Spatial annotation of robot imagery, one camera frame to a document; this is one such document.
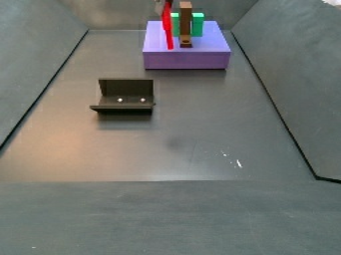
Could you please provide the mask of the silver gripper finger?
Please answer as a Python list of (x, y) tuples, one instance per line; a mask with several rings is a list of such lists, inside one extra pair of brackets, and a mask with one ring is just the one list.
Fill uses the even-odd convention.
[(166, 7), (166, 0), (155, 0), (155, 12), (160, 16)]

